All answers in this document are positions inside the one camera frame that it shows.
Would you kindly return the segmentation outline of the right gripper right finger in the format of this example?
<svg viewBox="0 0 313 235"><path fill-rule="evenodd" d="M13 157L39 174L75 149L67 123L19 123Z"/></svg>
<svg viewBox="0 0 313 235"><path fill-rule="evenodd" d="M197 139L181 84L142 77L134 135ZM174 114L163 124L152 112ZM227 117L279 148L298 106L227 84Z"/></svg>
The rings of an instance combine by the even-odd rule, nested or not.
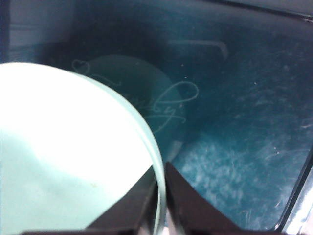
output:
<svg viewBox="0 0 313 235"><path fill-rule="evenodd" d="M202 198L171 164L165 165L167 203L174 225L184 235L248 235Z"/></svg>

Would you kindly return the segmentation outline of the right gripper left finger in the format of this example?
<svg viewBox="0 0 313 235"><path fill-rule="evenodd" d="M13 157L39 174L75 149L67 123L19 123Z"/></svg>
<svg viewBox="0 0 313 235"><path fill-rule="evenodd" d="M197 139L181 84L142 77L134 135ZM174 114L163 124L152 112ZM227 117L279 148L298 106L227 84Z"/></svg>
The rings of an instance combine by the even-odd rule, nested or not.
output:
<svg viewBox="0 0 313 235"><path fill-rule="evenodd" d="M111 206L81 230L25 231L23 235L151 235L157 209L157 183L152 168Z"/></svg>

